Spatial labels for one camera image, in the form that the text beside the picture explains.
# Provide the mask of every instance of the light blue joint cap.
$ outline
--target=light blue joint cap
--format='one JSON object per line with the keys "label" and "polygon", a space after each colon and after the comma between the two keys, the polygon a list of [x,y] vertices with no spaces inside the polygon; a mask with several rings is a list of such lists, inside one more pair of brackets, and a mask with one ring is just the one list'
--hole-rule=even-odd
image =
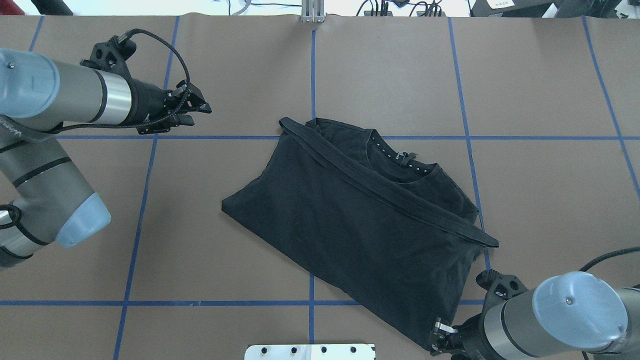
{"label": "light blue joint cap", "polygon": [[618,294],[586,272],[543,281],[533,293],[533,311],[551,336],[580,349],[597,349],[627,331],[628,315]]}
{"label": "light blue joint cap", "polygon": [[48,57],[0,47],[0,114],[15,119],[45,111],[60,90],[60,72]]}
{"label": "light blue joint cap", "polygon": [[62,225],[56,236],[56,242],[66,248],[76,246],[110,222],[109,210],[100,199],[100,195],[93,193],[78,206],[67,222]]}

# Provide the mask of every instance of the white label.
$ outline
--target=white label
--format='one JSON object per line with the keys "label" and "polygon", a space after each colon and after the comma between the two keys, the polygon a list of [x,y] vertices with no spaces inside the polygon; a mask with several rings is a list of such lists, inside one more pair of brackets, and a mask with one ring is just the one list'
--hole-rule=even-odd
{"label": "white label", "polygon": [[486,0],[486,2],[492,9],[503,9],[508,8],[509,6],[515,6],[513,0]]}

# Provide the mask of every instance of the black cable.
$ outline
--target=black cable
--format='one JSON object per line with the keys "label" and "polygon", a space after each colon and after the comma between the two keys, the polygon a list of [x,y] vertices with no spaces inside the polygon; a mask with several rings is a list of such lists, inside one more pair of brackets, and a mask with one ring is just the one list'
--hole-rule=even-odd
{"label": "black cable", "polygon": [[629,248],[626,248],[626,249],[616,250],[616,251],[608,252],[608,253],[606,253],[604,255],[598,256],[597,258],[589,261],[586,265],[584,265],[578,271],[587,271],[590,268],[592,268],[594,265],[596,265],[597,263],[605,261],[606,259],[614,258],[614,257],[620,256],[620,255],[630,254],[632,252],[640,252],[640,246],[629,247]]}
{"label": "black cable", "polygon": [[280,6],[288,6],[288,7],[295,7],[295,8],[301,8],[302,7],[302,5],[296,5],[296,4],[277,4],[277,3],[265,3],[265,4],[254,4],[254,3],[251,3],[251,5],[255,5],[255,6],[280,5]]}
{"label": "black cable", "polygon": [[42,15],[73,15],[63,0],[31,0]]}
{"label": "black cable", "polygon": [[15,226],[20,222],[20,219],[22,218],[22,211],[20,210],[20,208],[12,204],[0,205],[0,211],[8,212],[9,218],[11,219],[11,222],[0,225],[0,230],[8,229]]}
{"label": "black cable", "polygon": [[438,16],[438,9],[440,9],[440,12],[442,12],[442,8],[439,5],[441,2],[442,0],[437,3],[436,0],[433,0],[433,2],[429,5],[429,9],[425,11],[421,16],[428,17],[431,16],[431,14],[433,14],[434,17]]}
{"label": "black cable", "polygon": [[186,90],[182,93],[182,99],[180,100],[180,102],[178,103],[178,106],[171,111],[169,114],[159,118],[159,119],[155,119],[155,120],[151,120],[148,122],[143,122],[141,124],[131,124],[131,125],[111,125],[111,124],[78,124],[78,125],[71,125],[71,126],[65,126],[65,127],[61,127],[59,129],[54,129],[52,131],[49,131],[49,134],[58,134],[62,131],[68,131],[68,130],[73,130],[73,129],[82,129],[82,128],[86,128],[86,127],[99,127],[102,129],[131,129],[134,127],[147,127],[147,126],[151,126],[151,125],[156,125],[161,123],[162,121],[165,121],[166,119],[169,119],[171,117],[173,117],[174,115],[178,114],[178,111],[180,111],[180,109],[182,109],[182,107],[184,106],[184,103],[187,101],[187,98],[189,97],[189,94],[191,93],[191,90],[189,89],[189,85],[191,84],[191,76],[189,75],[189,69],[187,69],[187,64],[184,62],[184,59],[182,59],[182,57],[180,56],[180,53],[178,53],[178,50],[176,50],[171,44],[169,44],[168,42],[164,41],[161,37],[157,36],[156,34],[147,31],[147,30],[142,30],[142,29],[132,29],[129,30],[125,33],[125,35],[127,36],[127,38],[131,38],[133,35],[136,34],[145,34],[149,37],[152,37],[156,40],[158,40],[159,42],[161,42],[164,46],[168,47],[169,50],[171,50],[171,52],[173,54],[175,54],[175,57],[178,59],[178,61],[180,61],[180,64],[182,65],[182,69],[184,70],[184,76],[185,76],[185,82],[186,82]]}
{"label": "black cable", "polygon": [[418,5],[423,4],[424,5],[424,11],[426,12],[427,9],[429,8],[429,4],[427,4],[426,1],[418,1],[418,3],[416,3],[413,8],[411,9],[411,12],[409,13],[409,16],[413,15],[413,11],[415,10],[416,7],[418,7]]}
{"label": "black cable", "polygon": [[368,1],[370,0],[364,0],[362,1],[362,4],[360,4],[360,7],[358,8],[358,12],[356,12],[356,16],[360,15],[360,11],[362,10],[362,8],[364,7],[364,4],[366,4]]}

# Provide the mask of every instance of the metal bracket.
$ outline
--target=metal bracket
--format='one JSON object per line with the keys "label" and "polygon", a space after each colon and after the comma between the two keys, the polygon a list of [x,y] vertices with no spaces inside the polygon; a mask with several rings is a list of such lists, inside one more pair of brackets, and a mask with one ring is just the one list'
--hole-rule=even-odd
{"label": "metal bracket", "polygon": [[324,0],[302,0],[302,22],[324,22]]}
{"label": "metal bracket", "polygon": [[252,345],[244,360],[375,360],[373,344]]}

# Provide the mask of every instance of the black box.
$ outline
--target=black box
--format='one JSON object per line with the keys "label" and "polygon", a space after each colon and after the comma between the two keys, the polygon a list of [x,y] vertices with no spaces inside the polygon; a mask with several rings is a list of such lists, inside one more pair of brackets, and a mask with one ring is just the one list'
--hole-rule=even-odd
{"label": "black box", "polygon": [[[493,9],[489,1],[507,6]],[[475,17],[542,17],[552,3],[553,0],[476,0],[472,13]]]}

